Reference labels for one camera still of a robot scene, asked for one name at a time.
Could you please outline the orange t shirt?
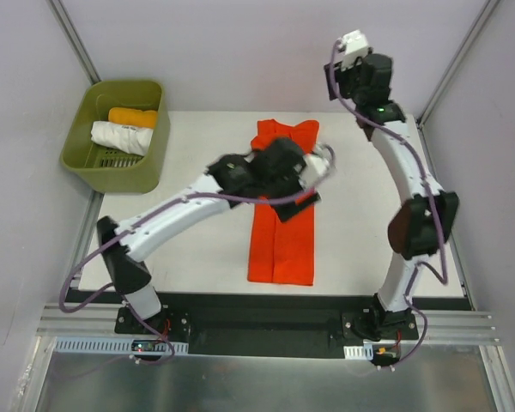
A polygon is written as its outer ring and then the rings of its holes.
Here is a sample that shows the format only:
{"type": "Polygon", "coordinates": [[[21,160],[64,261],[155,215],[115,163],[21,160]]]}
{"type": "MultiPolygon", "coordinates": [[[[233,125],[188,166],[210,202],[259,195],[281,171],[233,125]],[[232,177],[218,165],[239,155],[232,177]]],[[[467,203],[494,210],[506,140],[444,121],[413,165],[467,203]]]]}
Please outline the orange t shirt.
{"type": "MultiPolygon", "coordinates": [[[[286,136],[306,153],[318,139],[319,122],[310,119],[286,125],[274,119],[259,120],[251,148],[266,148],[274,138],[286,136]]],[[[248,280],[311,286],[315,274],[315,210],[313,206],[281,222],[269,205],[254,207],[249,250],[248,280]]]]}

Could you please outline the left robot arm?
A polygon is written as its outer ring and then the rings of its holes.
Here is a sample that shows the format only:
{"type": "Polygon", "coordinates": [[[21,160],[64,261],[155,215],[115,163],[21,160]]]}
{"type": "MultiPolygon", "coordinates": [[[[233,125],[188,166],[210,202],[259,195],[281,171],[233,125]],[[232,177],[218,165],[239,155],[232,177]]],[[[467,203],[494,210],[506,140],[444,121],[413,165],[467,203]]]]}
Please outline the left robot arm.
{"type": "Polygon", "coordinates": [[[177,195],[123,221],[106,215],[96,231],[100,255],[116,292],[134,312],[144,333],[164,324],[162,304],[145,259],[198,222],[242,203],[270,206],[286,222],[315,204],[317,185],[330,173],[335,155],[325,144],[305,152],[288,137],[248,154],[225,154],[177,195]]]}

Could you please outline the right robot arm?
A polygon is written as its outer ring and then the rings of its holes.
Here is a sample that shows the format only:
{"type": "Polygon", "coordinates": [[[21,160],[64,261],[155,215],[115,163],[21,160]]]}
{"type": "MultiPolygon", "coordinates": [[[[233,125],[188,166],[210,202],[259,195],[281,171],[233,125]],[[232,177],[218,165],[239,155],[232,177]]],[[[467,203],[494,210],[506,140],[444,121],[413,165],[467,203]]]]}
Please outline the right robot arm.
{"type": "Polygon", "coordinates": [[[409,141],[406,116],[390,97],[392,59],[369,46],[350,51],[337,45],[333,53],[342,60],[324,67],[329,97],[355,116],[383,158],[401,202],[387,228],[392,258],[385,281],[368,311],[351,323],[355,335],[378,342],[413,322],[415,287],[432,256],[440,262],[433,275],[442,285],[449,282],[445,245],[459,198],[440,185],[409,141]]]}

